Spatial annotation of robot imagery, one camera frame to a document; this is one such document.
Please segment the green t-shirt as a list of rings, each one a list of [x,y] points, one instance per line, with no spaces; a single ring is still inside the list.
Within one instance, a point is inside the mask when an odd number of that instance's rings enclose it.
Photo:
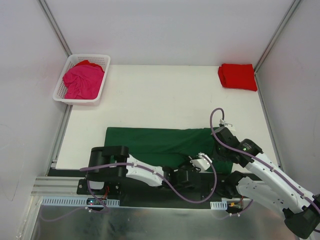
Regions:
[[[213,159],[217,173],[228,175],[232,172],[233,164],[214,156],[216,142],[211,133],[210,128],[108,127],[104,145],[128,147],[129,154],[141,162],[174,169],[199,153],[204,153]]]

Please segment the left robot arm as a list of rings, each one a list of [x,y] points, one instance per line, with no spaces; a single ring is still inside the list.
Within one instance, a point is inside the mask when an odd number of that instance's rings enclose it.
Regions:
[[[86,172],[88,188],[96,195],[105,191],[106,182],[120,183],[124,182],[125,178],[140,181],[154,188],[194,190],[201,186],[200,170],[191,163],[178,168],[152,166],[131,156],[126,146],[92,148],[88,167],[80,170]]]

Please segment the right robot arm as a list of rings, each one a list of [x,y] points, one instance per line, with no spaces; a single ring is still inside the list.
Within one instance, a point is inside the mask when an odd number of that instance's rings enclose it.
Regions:
[[[221,184],[226,198],[248,197],[284,218],[286,227],[297,237],[307,239],[320,224],[320,196],[305,189],[273,164],[252,140],[239,141],[220,126],[212,129],[219,157],[232,161],[257,176],[257,183],[244,173],[234,171]]]

